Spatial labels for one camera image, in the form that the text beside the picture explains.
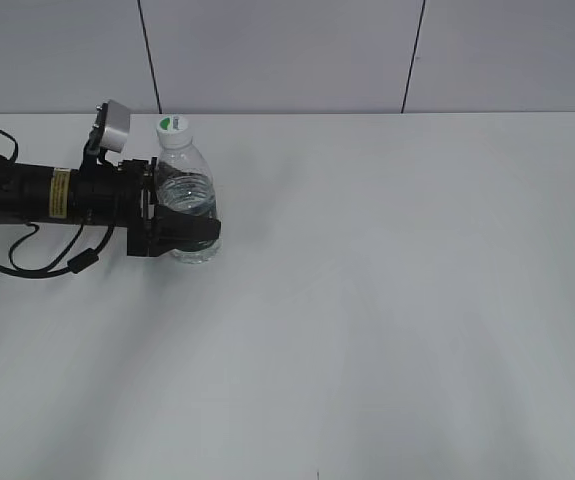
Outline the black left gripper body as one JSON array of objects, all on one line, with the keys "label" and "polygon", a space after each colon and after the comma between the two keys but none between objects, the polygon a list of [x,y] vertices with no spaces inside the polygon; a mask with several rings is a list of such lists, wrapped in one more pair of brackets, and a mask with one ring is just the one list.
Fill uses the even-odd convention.
[{"label": "black left gripper body", "polygon": [[116,169],[118,207],[116,226],[126,229],[127,255],[156,258],[171,250],[154,249],[155,188],[149,184],[150,160],[124,160]]}]

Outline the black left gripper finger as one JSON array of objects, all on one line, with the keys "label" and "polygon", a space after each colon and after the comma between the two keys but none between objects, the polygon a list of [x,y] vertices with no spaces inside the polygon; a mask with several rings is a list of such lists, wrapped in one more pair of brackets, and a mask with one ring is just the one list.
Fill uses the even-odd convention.
[{"label": "black left gripper finger", "polygon": [[159,166],[156,156],[151,158],[148,170],[149,184],[151,188],[157,188],[159,185]]},{"label": "black left gripper finger", "polygon": [[214,203],[182,212],[156,205],[154,249],[204,250],[220,239],[221,227]]}]

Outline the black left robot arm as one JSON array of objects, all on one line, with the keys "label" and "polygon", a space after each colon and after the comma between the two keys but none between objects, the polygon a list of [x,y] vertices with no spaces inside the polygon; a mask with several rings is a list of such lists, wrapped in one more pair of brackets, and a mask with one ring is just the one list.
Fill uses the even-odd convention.
[{"label": "black left robot arm", "polygon": [[221,222],[158,203],[156,162],[125,160],[58,169],[0,155],[0,225],[23,223],[114,226],[126,230],[126,254],[159,257],[219,239]]}]

